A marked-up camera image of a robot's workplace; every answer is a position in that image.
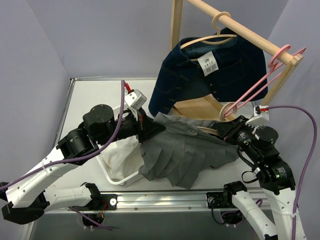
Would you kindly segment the beige hanger front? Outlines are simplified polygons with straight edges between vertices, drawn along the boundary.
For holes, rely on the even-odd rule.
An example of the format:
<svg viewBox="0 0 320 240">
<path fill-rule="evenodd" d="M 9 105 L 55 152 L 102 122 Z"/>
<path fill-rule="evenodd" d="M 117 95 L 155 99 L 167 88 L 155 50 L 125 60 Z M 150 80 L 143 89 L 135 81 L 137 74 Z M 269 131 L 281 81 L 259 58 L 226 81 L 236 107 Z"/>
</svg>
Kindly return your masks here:
<svg viewBox="0 0 320 240">
<path fill-rule="evenodd" d="M 219 112 L 219 119 L 221 122 L 225 122 L 227 120 L 227 117 L 232 115 L 232 114 L 236 114 L 238 111 L 238 107 L 236 104 L 233 104 L 232 102 L 228 102 L 225 105 L 223 105 L 223 107 L 221 108 L 220 112 Z M 203 127 L 203 126 L 197 126 L 197 128 L 207 134 L 211 134 L 211 135 L 216 135 L 216 136 L 220 136 L 220 134 L 218 133 L 217 130 L 212 129 L 212 128 L 208 128 L 208 127 Z"/>
</svg>

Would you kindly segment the grey pleated skirt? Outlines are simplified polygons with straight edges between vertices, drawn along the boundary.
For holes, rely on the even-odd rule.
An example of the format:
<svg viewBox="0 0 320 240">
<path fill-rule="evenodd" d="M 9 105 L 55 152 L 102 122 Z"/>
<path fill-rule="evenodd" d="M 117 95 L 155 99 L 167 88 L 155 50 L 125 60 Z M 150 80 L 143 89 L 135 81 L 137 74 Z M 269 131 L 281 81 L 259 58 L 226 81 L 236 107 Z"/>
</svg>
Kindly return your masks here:
<svg viewBox="0 0 320 240">
<path fill-rule="evenodd" d="M 147 180 L 167 178 L 175 187 L 190 189 L 199 173 L 237 160 L 237 147 L 201 130 L 212 129 L 215 121 L 158 113 L 156 123 L 165 131 L 140 145 L 143 165 L 139 174 Z"/>
</svg>

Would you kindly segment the pink plastic hanger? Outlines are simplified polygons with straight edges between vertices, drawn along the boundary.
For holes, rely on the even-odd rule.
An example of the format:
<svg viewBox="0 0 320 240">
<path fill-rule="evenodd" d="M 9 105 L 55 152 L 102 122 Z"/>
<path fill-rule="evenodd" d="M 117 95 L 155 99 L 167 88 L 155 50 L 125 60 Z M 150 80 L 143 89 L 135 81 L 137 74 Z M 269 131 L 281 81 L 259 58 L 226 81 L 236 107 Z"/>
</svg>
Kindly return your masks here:
<svg viewBox="0 0 320 240">
<path fill-rule="evenodd" d="M 276 62 L 277 57 L 279 57 L 283 53 L 287 53 L 291 48 L 291 45 L 286 44 L 277 51 L 272 58 L 270 59 L 267 67 L 269 68 L 269 72 L 266 73 L 257 83 L 255 83 L 249 90 L 247 90 L 238 100 L 236 100 L 233 104 L 237 105 L 237 110 L 242 108 L 245 104 L 253 100 L 258 94 L 260 94 L 263 90 L 265 90 L 273 81 L 275 81 L 279 76 L 276 75 L 270 82 L 266 82 L 260 89 L 258 89 L 254 94 L 247 98 L 249 94 L 251 94 L 260 84 L 262 84 L 271 74 L 273 74 L 276 70 L 278 70 L 284 63 L 280 63 L 280 61 Z"/>
</svg>

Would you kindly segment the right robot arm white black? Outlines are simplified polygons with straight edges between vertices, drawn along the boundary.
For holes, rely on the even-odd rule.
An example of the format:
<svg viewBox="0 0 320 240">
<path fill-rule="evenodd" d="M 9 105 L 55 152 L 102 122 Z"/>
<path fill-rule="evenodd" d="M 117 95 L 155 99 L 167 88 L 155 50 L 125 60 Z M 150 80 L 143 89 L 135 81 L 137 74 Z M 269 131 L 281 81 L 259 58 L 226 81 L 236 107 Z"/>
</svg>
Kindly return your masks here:
<svg viewBox="0 0 320 240">
<path fill-rule="evenodd" d="M 305 240 L 295 199 L 298 195 L 293 172 L 280 157 L 275 143 L 278 132 L 265 125 L 253 126 L 239 116 L 228 122 L 216 122 L 214 129 L 222 139 L 237 146 L 252 161 L 250 167 L 267 197 L 273 220 L 256 204 L 240 181 L 224 185 L 222 200 L 236 207 L 261 240 Z"/>
</svg>

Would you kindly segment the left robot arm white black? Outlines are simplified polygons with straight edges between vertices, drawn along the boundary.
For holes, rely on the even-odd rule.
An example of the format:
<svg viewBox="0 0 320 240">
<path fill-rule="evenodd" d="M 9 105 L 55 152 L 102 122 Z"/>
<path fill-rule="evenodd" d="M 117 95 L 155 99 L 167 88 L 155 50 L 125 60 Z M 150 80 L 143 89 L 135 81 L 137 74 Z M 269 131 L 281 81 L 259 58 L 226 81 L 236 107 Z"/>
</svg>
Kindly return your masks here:
<svg viewBox="0 0 320 240">
<path fill-rule="evenodd" d="M 142 108 L 136 114 L 122 109 L 115 118 L 110 106 L 99 104 L 82 119 L 78 128 L 62 138 L 31 171 L 15 181 L 1 182 L 0 198 L 7 203 L 1 209 L 4 220 L 25 225 L 56 209 L 97 210 L 102 206 L 103 198 L 94 183 L 85 182 L 76 188 L 58 190 L 48 187 L 115 141 L 135 136 L 143 143 L 166 129 L 147 116 Z"/>
</svg>

